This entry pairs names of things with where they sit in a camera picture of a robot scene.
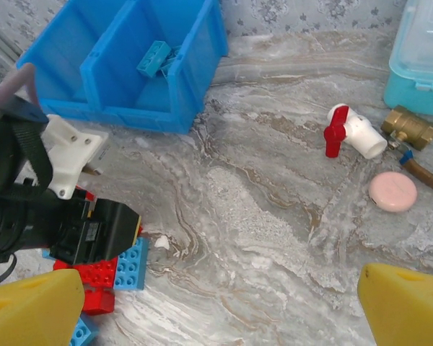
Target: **teal lego brick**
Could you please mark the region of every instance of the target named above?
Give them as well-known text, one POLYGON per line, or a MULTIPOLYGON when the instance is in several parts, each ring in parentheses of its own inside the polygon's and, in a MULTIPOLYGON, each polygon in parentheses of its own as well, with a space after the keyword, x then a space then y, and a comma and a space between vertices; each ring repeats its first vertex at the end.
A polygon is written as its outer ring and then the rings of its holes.
POLYGON ((154 41, 139 62, 137 70, 149 78, 154 77, 167 59, 170 51, 172 51, 172 48, 164 41, 154 41))
POLYGON ((149 240, 139 237, 135 245, 118 257, 115 271, 114 290, 142 290, 149 240))
POLYGON ((88 346, 99 334, 96 324, 85 314, 80 315, 69 346, 88 346))

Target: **pink soap bar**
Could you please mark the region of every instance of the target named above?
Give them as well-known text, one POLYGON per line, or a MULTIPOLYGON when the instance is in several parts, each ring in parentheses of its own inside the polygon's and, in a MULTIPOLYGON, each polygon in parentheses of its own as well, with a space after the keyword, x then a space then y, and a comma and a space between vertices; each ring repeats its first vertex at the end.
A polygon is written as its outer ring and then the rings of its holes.
POLYGON ((414 205, 417 199, 417 188, 406 175, 385 172, 372 179, 369 195, 379 208, 399 213, 414 205))

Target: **red lego brick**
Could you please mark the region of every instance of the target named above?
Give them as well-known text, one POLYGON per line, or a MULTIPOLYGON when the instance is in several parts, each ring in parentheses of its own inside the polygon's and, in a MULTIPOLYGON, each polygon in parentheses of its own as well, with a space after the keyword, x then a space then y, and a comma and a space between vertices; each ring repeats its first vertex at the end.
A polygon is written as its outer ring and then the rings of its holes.
POLYGON ((53 265, 53 270, 58 269, 76 269, 82 282, 92 287, 112 288, 115 280, 115 269, 117 268, 118 258, 111 261, 101 261, 93 265, 67 265, 66 263, 56 260, 53 265))
POLYGON ((79 190, 85 191, 85 193, 86 193, 85 198, 87 200, 89 200, 90 202, 93 202, 94 200, 96 200, 96 196, 93 195, 90 191, 85 190, 83 187, 80 187, 79 185, 76 185, 76 188, 79 190))
POLYGON ((82 311, 87 315, 110 314, 114 311, 114 293, 106 288, 85 290, 85 302, 82 311))
POLYGON ((72 266, 68 265, 67 263, 64 263, 63 261, 60 261, 59 259, 57 259, 53 265, 53 270, 58 270, 58 269, 71 269, 72 266))

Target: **blue plastic bin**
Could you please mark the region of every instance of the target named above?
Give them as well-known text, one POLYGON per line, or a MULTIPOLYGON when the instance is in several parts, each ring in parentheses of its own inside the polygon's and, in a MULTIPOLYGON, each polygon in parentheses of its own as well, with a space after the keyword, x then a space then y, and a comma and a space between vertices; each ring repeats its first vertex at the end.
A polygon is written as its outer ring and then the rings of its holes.
POLYGON ((227 51, 218 0, 69 0, 17 67, 46 113, 187 133, 227 51), (166 76, 137 70, 156 41, 180 47, 166 76))
POLYGON ((433 115, 433 0, 408 0, 390 57, 388 107, 433 115))

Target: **plastic container lid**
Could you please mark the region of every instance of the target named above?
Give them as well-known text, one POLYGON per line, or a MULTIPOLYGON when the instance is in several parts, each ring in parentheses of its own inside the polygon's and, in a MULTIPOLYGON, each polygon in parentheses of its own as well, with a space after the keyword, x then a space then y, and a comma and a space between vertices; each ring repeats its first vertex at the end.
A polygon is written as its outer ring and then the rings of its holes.
POLYGON ((433 83, 433 0, 408 0, 390 57, 407 79, 433 83))

